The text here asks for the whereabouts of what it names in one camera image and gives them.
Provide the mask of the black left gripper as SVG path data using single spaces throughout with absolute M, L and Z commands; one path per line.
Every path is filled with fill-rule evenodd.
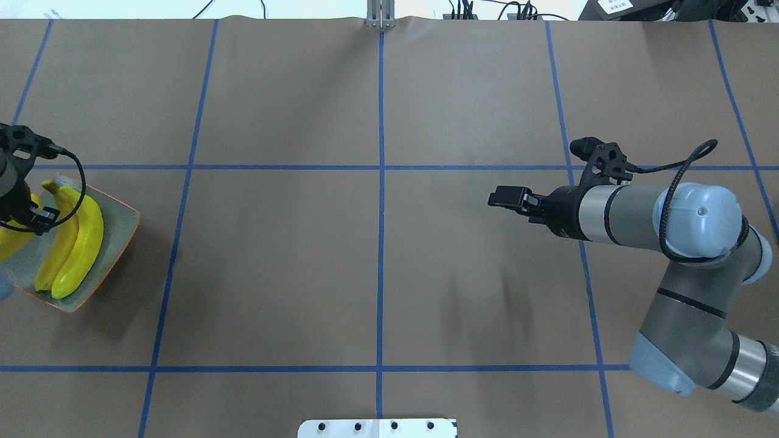
M 1 195 L 2 228 L 42 235 L 58 226 L 61 211 L 53 207 L 31 207 L 30 189 L 16 173 L 2 174 Z

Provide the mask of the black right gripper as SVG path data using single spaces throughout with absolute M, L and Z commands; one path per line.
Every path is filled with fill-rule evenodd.
M 487 205 L 529 214 L 530 223 L 543 225 L 558 237 L 587 241 L 579 221 L 584 194 L 578 186 L 562 186 L 548 196 L 524 186 L 497 186 Z

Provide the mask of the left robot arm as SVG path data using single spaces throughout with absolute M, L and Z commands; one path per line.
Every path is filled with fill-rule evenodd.
M 61 213 L 43 207 L 32 196 L 27 176 L 38 158 L 60 155 L 50 146 L 2 147 L 2 261 L 22 249 L 34 235 L 55 227 Z

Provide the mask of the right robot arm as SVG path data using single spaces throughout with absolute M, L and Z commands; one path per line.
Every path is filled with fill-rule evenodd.
M 706 388 L 777 415 L 777 346 L 728 329 L 744 285 L 767 274 L 772 248 L 721 186 L 562 186 L 548 196 L 498 186 L 487 202 L 554 235 L 646 249 L 669 260 L 629 355 L 632 371 L 679 396 Z

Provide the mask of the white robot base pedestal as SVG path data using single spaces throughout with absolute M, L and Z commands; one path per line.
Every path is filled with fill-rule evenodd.
M 458 437 L 455 419 L 317 419 L 298 427 L 298 437 Z

